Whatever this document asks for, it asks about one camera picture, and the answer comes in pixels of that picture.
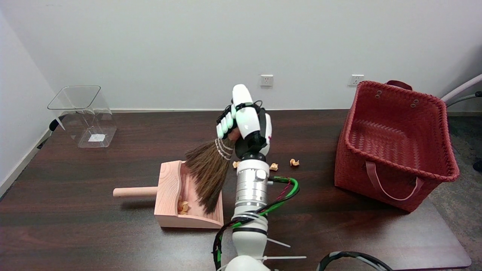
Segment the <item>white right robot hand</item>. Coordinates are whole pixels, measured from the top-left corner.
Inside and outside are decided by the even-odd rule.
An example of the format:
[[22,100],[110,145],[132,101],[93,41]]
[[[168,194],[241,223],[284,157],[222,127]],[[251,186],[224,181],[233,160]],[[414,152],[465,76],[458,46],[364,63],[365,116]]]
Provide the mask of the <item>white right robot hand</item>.
[[241,160],[258,157],[265,161],[270,151],[272,121],[262,107],[262,101],[253,101],[248,88],[237,84],[232,90],[231,104],[217,118],[216,132],[220,140],[229,139],[239,131],[234,141],[234,152]]

